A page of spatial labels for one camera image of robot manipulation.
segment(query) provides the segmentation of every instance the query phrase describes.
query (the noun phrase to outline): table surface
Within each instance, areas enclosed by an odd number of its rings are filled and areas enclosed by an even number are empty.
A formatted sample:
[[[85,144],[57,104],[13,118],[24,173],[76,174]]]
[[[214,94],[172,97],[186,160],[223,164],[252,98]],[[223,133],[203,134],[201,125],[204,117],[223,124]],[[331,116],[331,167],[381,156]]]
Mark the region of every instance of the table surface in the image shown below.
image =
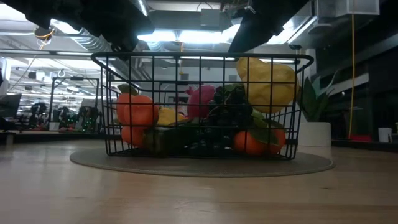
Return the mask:
[[[398,154],[333,149],[337,167],[288,177],[212,179],[101,170],[69,155],[104,141],[0,148],[8,223],[397,223]]]

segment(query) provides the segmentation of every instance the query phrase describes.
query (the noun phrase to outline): wire basket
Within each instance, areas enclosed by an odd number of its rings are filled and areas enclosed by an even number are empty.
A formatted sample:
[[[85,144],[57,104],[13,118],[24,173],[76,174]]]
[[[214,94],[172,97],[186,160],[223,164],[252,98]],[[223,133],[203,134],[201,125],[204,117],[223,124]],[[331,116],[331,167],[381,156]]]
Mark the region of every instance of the wire basket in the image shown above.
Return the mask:
[[[128,72],[112,66],[119,58]],[[295,158],[301,119],[297,94],[302,94],[305,69],[314,61],[308,55],[101,52],[91,59],[106,76],[100,86],[109,156]],[[258,59],[268,69],[256,68]],[[236,68],[238,63],[246,75]],[[289,80],[286,71],[293,74]],[[138,73],[148,79],[136,79]],[[129,88],[127,101],[118,101],[120,84],[133,86],[140,97],[128,97],[134,92]],[[116,108],[124,112],[120,119]],[[181,108],[188,117],[177,112]],[[169,123],[161,123],[166,117]]]

